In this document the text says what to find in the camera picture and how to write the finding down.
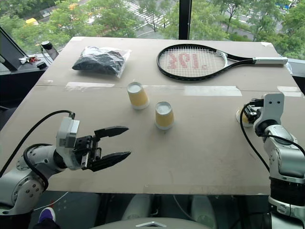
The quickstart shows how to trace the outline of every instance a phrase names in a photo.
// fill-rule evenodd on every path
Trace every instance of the window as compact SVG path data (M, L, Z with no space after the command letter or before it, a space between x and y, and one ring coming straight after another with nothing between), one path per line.
M305 1L193 0L190 39L271 42L305 60Z
M6 0L0 26L27 53L73 36L178 38L178 0Z

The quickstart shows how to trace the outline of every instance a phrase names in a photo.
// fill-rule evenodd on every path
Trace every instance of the small white cup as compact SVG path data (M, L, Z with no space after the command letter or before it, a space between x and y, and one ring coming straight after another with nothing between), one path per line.
M127 86L127 92L129 95L132 107L136 110L142 110L148 107L149 99L144 91L142 84L138 82L132 82Z
M168 102L159 102L156 105L157 127L161 130L168 130L174 124L173 109Z

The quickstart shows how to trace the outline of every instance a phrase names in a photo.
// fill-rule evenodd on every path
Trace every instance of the purple shoe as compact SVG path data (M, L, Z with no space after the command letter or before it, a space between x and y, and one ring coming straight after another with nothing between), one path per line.
M41 211L38 222L41 223L44 219L52 219L55 222L56 218L53 208L44 208Z

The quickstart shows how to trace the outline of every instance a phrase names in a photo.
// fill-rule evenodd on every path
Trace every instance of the crosswalk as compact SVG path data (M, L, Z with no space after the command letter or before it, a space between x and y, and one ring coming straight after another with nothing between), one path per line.
M164 25L165 26L169 25L168 20L164 19L163 15L161 15L160 17L157 17L157 16L154 15L153 16L154 20L153 20L152 17L148 15L147 9L144 9L143 12L140 13L139 12L139 9L140 9L139 5L134 4L132 2L125 1L125 0L123 0L123 3L124 3L124 7L129 12L131 12L134 15L136 15L136 16L145 20L145 23L142 26L145 26L145 25L148 25L148 24L152 25L153 21L155 22L156 27L163 27Z

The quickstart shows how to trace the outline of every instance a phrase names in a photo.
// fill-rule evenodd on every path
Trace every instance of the wooden tabletop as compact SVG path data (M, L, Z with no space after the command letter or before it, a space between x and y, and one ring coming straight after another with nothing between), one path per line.
M264 165L246 142L236 111L251 98L284 92L282 124L305 144L305 99L286 67L240 66L209 80L186 83L159 72L158 53L178 43L210 46L230 54L278 56L270 43L178 41L126 38L74 37L36 83L0 132L0 167L25 133L46 114L68 109L80 120L78 137L94 130L123 125L130 130L102 139L103 154L131 150L119 164L98 172L70 171L54 175L49 190L167 193L167 194L269 194ZM121 79L72 69L85 46L131 50ZM145 85L150 105L132 109L126 87ZM154 124L157 102L172 105L175 125L159 130ZM35 143L55 144L62 117L39 126L21 148ZM247 133L263 158L263 142L252 128Z

